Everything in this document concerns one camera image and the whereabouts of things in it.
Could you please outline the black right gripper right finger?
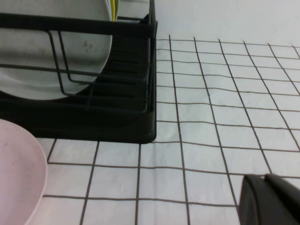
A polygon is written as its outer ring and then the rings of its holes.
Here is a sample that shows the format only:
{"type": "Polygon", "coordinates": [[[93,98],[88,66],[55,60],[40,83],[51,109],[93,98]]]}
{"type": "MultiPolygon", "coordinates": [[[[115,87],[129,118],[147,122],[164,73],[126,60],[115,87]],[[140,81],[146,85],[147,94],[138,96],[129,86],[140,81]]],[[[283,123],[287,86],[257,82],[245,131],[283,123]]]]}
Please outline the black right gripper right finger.
{"type": "Polygon", "coordinates": [[[264,180],[275,191],[286,209],[300,223],[300,189],[274,174],[265,175],[264,180]]]}

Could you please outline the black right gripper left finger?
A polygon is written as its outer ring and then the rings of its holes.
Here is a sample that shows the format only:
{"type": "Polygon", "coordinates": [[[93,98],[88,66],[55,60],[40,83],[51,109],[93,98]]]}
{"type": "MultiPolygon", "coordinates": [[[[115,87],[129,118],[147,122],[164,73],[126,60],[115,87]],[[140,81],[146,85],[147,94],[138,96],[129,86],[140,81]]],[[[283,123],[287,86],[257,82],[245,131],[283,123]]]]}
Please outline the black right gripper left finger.
{"type": "Polygon", "coordinates": [[[242,225],[278,225],[281,205],[272,188],[260,177],[243,178],[239,218],[242,225]]]}

